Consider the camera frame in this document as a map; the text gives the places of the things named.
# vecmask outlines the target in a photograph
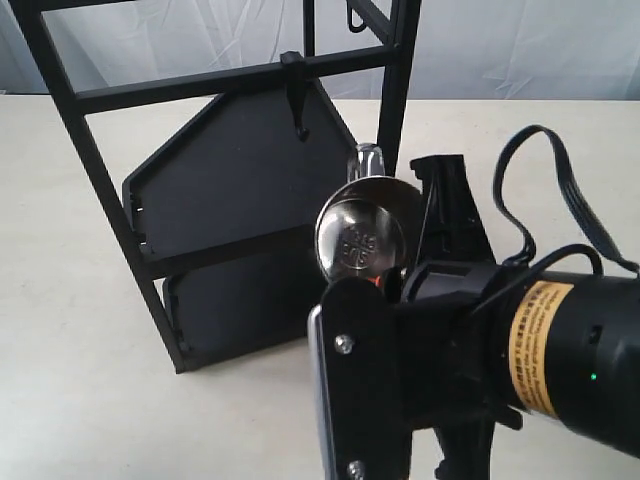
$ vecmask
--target white table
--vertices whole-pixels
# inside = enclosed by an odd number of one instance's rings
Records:
[[[116,185],[204,103],[93,117]],[[375,138],[377,102],[338,108],[358,140]],[[411,158],[464,153],[502,258],[521,239],[491,203],[493,166],[530,123],[565,139],[593,208],[640,259],[640,104],[410,102],[399,174],[411,178]],[[542,138],[523,147],[506,192],[542,253],[582,240]],[[0,96],[0,219],[1,479],[322,478],[305,343],[174,375],[48,97]],[[414,452],[412,478],[432,478],[431,432],[416,435]],[[494,452],[499,480],[640,475],[640,461],[532,418],[522,433],[499,429]]]

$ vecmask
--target black clip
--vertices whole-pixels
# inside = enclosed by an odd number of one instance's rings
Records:
[[[302,125],[302,111],[307,97],[305,80],[305,61],[299,52],[285,52],[280,55],[280,63],[285,68],[287,77],[287,100],[293,114],[293,125],[296,135],[302,142],[309,138],[309,130]]]
[[[347,0],[347,25],[349,26],[349,31],[351,33],[360,33],[360,32],[364,32],[367,29],[367,24],[364,23],[364,20],[360,25],[355,25],[353,23],[353,7],[349,5],[348,0]]]

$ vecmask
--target silver bolt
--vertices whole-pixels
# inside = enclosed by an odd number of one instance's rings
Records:
[[[349,355],[353,351],[354,345],[355,342],[349,335],[338,335],[333,341],[333,346],[340,355]]]
[[[355,460],[347,465],[347,473],[351,480],[364,480],[364,463]]]

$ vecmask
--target white curtain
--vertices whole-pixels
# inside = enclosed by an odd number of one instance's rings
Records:
[[[388,13],[391,0],[376,3]],[[301,4],[137,0],[46,21],[74,88],[85,90],[277,61],[302,50]],[[349,33],[344,0],[316,4],[318,53],[376,44],[368,31]],[[410,95],[640,99],[639,26],[638,0],[423,0]],[[334,97],[375,98],[381,79],[374,71],[325,83]]]

